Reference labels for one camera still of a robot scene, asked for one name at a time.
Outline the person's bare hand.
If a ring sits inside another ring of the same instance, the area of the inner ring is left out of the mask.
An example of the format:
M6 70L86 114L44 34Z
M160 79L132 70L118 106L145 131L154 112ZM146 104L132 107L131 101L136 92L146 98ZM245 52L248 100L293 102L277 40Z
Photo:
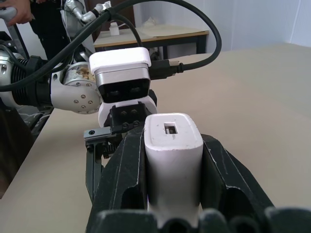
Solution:
M0 2L0 8L4 7L13 7L17 10L15 17L7 22L8 26L25 24L33 18L29 0L5 0L4 2Z

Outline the dark furniture beside table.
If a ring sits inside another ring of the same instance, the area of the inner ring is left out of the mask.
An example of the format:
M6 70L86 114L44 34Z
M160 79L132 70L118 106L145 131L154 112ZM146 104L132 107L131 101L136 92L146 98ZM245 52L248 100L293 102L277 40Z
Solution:
M27 157L53 111L22 106L0 109L0 199Z

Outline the person in dark clothes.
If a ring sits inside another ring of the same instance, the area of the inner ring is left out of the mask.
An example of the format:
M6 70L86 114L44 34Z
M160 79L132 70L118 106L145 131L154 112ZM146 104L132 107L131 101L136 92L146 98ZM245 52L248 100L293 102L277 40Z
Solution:
M38 36L48 60L69 44L60 10L61 0L33 0L31 3L34 19L30 25Z

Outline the crumpled white paper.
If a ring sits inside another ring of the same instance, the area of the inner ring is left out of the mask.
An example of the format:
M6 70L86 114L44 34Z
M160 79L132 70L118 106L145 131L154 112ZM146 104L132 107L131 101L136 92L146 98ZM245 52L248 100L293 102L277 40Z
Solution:
M149 27L154 27L157 25L157 21L152 18L152 17L149 17L144 23L143 23L143 27L144 28L149 28Z

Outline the white charger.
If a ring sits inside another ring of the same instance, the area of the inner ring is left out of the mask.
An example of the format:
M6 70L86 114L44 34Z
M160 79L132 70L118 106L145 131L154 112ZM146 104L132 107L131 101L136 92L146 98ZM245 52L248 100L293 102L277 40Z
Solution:
M158 227L173 218L198 225L203 139L190 116L152 114L144 125L148 210Z

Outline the wooden table with black frame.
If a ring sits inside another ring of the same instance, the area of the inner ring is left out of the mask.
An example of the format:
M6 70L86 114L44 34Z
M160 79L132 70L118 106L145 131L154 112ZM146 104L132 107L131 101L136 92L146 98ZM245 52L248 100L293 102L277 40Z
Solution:
M206 52L208 30L199 30L173 25L154 25L137 28L143 46L146 48L163 48L164 59L168 58L168 47L183 44L196 45L196 53ZM109 31L100 32L94 42L96 51L133 48L137 46L135 36L130 29L121 29L119 35L111 35Z

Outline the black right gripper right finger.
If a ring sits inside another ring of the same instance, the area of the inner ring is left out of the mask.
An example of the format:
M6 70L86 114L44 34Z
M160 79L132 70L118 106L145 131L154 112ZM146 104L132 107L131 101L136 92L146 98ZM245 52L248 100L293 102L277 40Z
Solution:
M201 205L220 212L262 212L273 206L252 173L216 138L203 134Z

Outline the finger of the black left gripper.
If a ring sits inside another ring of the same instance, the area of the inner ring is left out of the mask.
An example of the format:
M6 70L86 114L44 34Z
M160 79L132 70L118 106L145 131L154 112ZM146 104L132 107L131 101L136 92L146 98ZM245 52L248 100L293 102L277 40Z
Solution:
M102 173L102 144L86 142L86 188L93 202Z

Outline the silver robot body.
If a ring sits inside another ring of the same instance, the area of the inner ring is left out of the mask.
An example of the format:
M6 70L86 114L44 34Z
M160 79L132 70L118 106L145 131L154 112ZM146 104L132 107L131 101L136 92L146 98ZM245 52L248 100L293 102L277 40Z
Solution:
M83 0L63 0L61 3L62 21L70 40L85 27L97 19L107 8L111 7L111 1L96 4L95 7L86 11Z

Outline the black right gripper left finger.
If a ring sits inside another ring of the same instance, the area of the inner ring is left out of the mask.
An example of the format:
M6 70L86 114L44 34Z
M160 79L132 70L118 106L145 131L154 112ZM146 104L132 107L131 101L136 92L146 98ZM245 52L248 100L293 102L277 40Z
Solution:
M143 127L128 132L102 171L93 211L147 209Z

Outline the small white bottle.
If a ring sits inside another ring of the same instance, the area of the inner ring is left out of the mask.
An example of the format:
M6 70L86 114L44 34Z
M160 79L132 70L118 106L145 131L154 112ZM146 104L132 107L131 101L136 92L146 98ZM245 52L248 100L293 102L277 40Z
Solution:
M117 36L120 34L119 26L117 22L111 22L109 27L110 35L111 36Z

